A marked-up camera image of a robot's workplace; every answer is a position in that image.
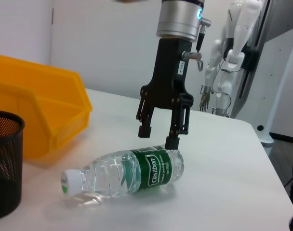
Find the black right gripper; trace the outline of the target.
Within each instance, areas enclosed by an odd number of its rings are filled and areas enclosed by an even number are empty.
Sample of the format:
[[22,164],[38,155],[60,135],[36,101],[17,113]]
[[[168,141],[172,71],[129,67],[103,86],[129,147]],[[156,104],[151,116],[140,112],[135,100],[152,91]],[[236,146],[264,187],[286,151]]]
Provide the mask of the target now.
[[154,107],[172,110],[170,131],[165,143],[167,150],[177,150],[178,136],[188,134],[190,108],[194,100],[185,88],[188,60],[182,59],[182,53],[191,51],[191,47],[190,41],[181,38],[161,38],[152,79],[141,88],[136,114],[136,119],[141,122],[138,137],[150,138]]

